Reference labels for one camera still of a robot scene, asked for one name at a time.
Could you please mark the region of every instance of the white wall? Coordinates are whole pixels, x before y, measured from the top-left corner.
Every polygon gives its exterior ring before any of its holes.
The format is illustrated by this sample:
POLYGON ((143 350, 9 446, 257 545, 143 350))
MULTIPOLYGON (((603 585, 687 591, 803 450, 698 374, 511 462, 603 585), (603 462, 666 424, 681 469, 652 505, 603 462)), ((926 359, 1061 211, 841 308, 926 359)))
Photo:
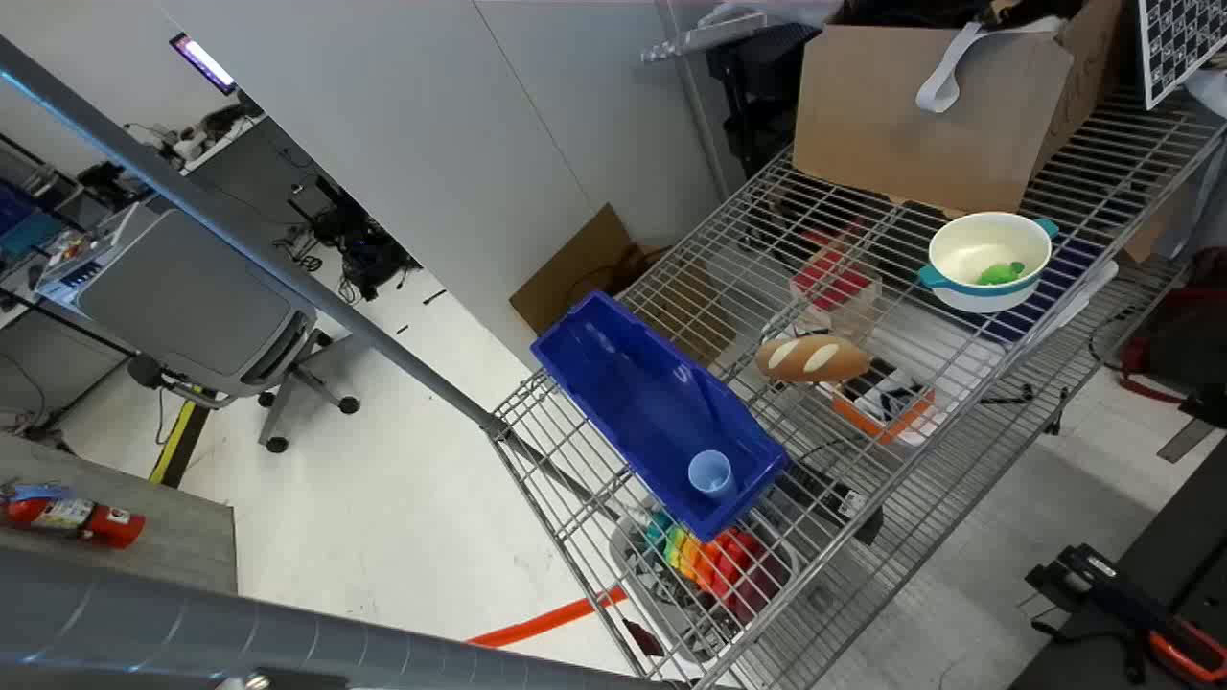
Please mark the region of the white wall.
POLYGON ((156 0, 511 350, 511 291, 597 202, 645 240, 712 202, 652 0, 156 0))
MULTIPOLYGON (((175 27, 153 0, 4 0, 0 27, 114 121, 185 126, 225 103, 167 48, 175 27)), ((62 171, 101 160, 9 89, 0 89, 0 131, 62 171)))

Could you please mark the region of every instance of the bread roll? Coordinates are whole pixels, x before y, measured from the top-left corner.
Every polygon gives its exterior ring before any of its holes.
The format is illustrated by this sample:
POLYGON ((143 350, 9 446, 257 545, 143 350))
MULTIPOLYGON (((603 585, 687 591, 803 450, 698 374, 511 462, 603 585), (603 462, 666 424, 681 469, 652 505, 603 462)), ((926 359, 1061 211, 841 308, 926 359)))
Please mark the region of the bread roll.
POLYGON ((849 336, 815 332, 815 336, 781 336, 763 341, 760 369, 780 383, 849 383, 869 369, 869 355, 849 336))

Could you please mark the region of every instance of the cardboard box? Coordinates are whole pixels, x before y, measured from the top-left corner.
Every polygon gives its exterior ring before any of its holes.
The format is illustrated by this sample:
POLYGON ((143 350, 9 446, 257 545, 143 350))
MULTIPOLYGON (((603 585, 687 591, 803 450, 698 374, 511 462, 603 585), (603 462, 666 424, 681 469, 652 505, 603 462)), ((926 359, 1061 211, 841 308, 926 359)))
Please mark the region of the cardboard box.
POLYGON ((827 27, 806 48, 794 165, 942 211, 1017 211, 1098 110, 1119 36, 1122 0, 1085 0, 1059 38, 992 36, 958 66, 958 103, 926 115, 915 89, 953 29, 827 27))
MULTIPOLYGON (((641 248, 615 208, 603 208, 580 234, 552 253, 530 283, 511 294, 511 308, 546 332, 556 318, 564 318, 589 291, 616 294, 636 275, 652 269, 663 248, 641 248)), ((703 364, 712 364, 723 346, 735 336, 727 314, 712 304, 716 289, 703 269, 679 269, 672 289, 658 291, 641 318, 672 336, 681 351, 703 364), (705 308, 698 328, 681 328, 693 318, 693 308, 705 308)))

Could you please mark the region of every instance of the concrete floor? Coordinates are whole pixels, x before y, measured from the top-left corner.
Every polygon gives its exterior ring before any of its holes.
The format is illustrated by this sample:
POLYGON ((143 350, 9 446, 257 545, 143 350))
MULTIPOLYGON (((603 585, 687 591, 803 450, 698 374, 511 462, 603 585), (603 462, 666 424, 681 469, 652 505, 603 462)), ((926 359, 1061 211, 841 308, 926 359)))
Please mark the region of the concrete floor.
MULTIPOLYGON (((369 310, 420 359, 493 405, 524 364, 471 314, 414 271, 369 310)), ((185 489, 239 508, 239 581, 248 598, 469 641, 580 598, 561 553, 502 471, 488 436, 377 351, 350 351, 345 374, 364 398, 356 419, 304 405, 291 453, 257 446, 262 405, 216 414, 185 489)), ((114 374, 70 423, 70 446, 101 462, 144 475, 156 424, 175 398, 114 374)), ((1117 557, 1213 450, 1159 461, 1183 414, 1119 395, 1098 374, 1065 434, 1040 442, 949 533, 933 563, 859 635, 820 686, 842 690, 992 690, 1036 657, 1025 572, 1068 540, 1117 557)), ((597 621, 516 650, 624 672, 597 621)))

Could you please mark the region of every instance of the wire shelving cart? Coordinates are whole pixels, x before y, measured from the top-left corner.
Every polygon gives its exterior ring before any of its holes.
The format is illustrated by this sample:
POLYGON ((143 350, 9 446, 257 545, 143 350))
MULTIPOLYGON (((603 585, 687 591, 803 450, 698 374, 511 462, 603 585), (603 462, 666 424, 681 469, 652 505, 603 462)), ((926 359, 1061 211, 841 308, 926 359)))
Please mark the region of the wire shelving cart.
POLYGON ((634 595, 603 621, 636 674, 811 686, 1098 370, 1088 336, 1159 294, 1113 275, 1117 248, 1218 137, 1224 121, 1195 103, 1148 115, 1139 98, 1109 98, 1031 181, 1025 214, 1059 223, 1059 253, 1031 304, 997 318, 946 310, 915 283, 941 211, 809 181, 790 154, 672 246, 622 304, 705 359, 790 453, 745 519, 763 538, 739 581, 763 595, 753 616, 647 563, 630 540, 656 505, 647 488, 548 374, 493 409, 515 429, 493 446, 585 595, 634 595), (841 264, 790 289, 815 234, 841 239, 841 264), (877 280, 856 322, 875 351, 933 383, 910 442, 869 442, 815 386, 780 386, 756 369, 760 341, 806 326, 849 271, 877 280), (630 621, 656 628, 663 657, 645 657, 630 621))

